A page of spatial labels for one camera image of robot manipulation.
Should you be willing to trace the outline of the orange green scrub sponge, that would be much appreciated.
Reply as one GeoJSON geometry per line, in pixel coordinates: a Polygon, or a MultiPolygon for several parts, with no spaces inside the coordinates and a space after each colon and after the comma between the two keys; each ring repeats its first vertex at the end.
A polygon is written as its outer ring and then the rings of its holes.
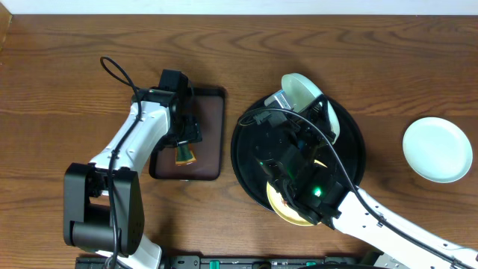
{"type": "Polygon", "coordinates": [[[190,144],[185,143],[176,147],[176,166],[189,165],[196,162],[196,156],[190,144]]]}

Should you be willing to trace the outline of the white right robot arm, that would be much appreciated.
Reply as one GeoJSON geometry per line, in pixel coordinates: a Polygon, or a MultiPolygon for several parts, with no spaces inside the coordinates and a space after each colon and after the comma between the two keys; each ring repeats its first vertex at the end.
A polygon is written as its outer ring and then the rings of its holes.
{"type": "Polygon", "coordinates": [[[393,213],[359,187],[363,144],[343,130],[331,105],[305,113],[260,108],[255,160],[267,186],[309,226],[319,223],[361,239],[408,268],[476,268],[477,251],[445,241],[393,213]]]}

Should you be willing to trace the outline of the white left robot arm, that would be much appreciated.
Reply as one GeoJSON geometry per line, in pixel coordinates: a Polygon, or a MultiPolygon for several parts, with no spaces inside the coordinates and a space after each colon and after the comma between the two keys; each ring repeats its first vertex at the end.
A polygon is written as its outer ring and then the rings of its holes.
{"type": "Polygon", "coordinates": [[[199,124],[183,113],[193,95],[182,72],[166,69],[157,87],[134,88],[126,121],[87,164],[66,169],[63,239],[105,256],[106,268],[159,268],[162,250],[143,233],[139,177],[149,156],[201,141],[199,124]]]}

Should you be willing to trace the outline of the yellow plate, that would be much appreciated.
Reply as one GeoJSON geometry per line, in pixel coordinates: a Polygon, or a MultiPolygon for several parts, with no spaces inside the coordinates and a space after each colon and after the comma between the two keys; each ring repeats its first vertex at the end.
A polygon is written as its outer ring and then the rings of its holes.
{"type": "Polygon", "coordinates": [[[273,161],[261,165],[267,179],[267,199],[289,223],[315,226],[323,221],[320,205],[326,194],[318,173],[326,166],[316,161],[273,161]]]}

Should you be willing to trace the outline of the light green plate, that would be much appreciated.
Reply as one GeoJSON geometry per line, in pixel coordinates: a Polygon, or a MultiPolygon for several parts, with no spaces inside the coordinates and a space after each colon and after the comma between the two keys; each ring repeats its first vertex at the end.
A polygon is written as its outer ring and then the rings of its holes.
{"type": "Polygon", "coordinates": [[[341,127],[328,97],[311,80],[299,73],[283,75],[281,85],[293,110],[318,126],[334,144],[341,127]]]}

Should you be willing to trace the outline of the pale white plate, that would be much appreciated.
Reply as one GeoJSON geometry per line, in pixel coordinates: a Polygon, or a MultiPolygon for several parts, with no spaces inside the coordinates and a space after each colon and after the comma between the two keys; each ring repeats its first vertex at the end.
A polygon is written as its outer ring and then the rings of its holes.
{"type": "Polygon", "coordinates": [[[437,183],[463,178],[473,163],[467,135],[454,123],[439,117],[423,117],[403,134],[403,154],[419,176],[437,183]]]}

